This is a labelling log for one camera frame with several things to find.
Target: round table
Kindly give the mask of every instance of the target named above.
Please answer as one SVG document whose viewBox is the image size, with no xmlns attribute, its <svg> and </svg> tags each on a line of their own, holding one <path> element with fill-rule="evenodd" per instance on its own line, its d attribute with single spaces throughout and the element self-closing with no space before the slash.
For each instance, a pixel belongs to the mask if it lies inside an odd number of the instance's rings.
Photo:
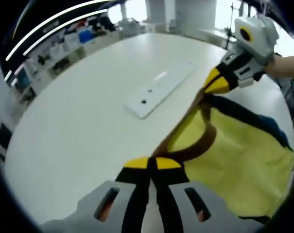
<svg viewBox="0 0 294 233">
<path fill-rule="evenodd" d="M 62 73 L 29 106 L 8 148 L 5 176 L 21 206 L 38 224 L 62 219 L 76 210 L 79 199 L 114 180 L 125 162 L 151 155 L 225 52 L 180 36 L 142 34 Z M 130 94 L 185 60 L 195 71 L 146 119 L 124 108 Z M 290 114 L 272 80 L 264 76 L 227 97 L 275 119 L 294 148 Z"/>
</svg>

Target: yellow cloth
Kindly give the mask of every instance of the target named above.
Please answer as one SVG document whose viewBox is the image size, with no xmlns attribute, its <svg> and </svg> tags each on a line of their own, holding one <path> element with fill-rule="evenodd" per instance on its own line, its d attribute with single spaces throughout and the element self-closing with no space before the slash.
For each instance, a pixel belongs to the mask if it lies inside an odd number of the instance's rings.
<svg viewBox="0 0 294 233">
<path fill-rule="evenodd" d="M 217 136 L 209 150 L 184 163 L 190 181 L 201 181 L 227 202 L 237 216 L 272 216 L 288 194 L 294 153 L 272 135 L 212 108 Z M 169 143 L 168 151 L 189 147 L 204 133 L 193 110 Z"/>
</svg>

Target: lab room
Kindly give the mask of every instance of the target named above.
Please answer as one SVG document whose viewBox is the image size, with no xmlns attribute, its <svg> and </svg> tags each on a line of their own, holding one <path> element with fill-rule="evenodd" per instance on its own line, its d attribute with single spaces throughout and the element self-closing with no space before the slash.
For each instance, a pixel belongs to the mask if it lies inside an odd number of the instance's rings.
<svg viewBox="0 0 294 233">
<path fill-rule="evenodd" d="M 255 233 L 294 225 L 288 5 L 12 4 L 0 7 L 3 230 Z"/>
</svg>

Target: white cabinet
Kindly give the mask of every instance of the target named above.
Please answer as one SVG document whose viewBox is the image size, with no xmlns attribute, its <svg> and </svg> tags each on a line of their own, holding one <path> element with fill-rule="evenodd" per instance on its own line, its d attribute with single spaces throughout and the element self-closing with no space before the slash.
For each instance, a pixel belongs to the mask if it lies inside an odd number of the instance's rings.
<svg viewBox="0 0 294 233">
<path fill-rule="evenodd" d="M 165 23 L 145 23 L 143 24 L 145 33 L 167 33 L 168 25 Z"/>
<path fill-rule="evenodd" d="M 112 45 L 120 40 L 119 31 L 110 32 L 105 36 L 98 36 L 83 45 L 85 55 L 89 56 L 96 51 L 99 51 L 109 45 Z"/>
<path fill-rule="evenodd" d="M 45 70 L 38 74 L 38 77 L 34 79 L 34 81 L 32 82 L 32 88 L 36 95 L 39 95 L 40 92 L 43 91 L 51 82 L 52 78 Z"/>
</svg>

